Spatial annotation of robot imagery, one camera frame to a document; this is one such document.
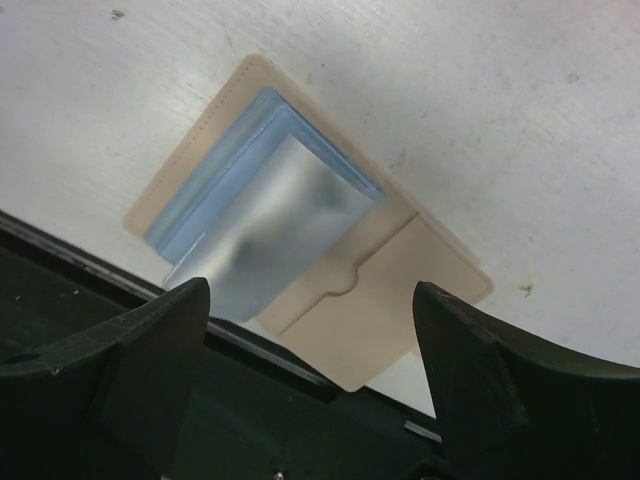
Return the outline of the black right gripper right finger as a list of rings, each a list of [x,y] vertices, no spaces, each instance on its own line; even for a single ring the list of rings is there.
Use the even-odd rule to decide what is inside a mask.
[[[429,282],[414,326],[460,479],[635,479],[639,371],[552,343]]]

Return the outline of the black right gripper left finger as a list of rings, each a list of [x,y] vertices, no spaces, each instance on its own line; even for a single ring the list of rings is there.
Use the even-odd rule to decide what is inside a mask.
[[[159,479],[209,320],[206,280],[1,364],[4,479]]]

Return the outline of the beige leather card holder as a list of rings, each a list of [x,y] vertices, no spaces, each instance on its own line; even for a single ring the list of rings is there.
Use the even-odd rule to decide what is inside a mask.
[[[281,95],[386,194],[250,319],[329,380],[355,391],[416,348],[411,303],[419,282],[438,284],[470,303],[488,296],[493,285],[468,250],[271,62],[259,55],[242,60],[133,203],[123,225],[154,250],[144,238],[149,227],[206,150],[264,88]]]

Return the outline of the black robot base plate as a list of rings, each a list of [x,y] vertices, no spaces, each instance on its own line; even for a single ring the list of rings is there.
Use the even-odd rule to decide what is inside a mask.
[[[1,218],[5,479],[447,479],[434,422]]]

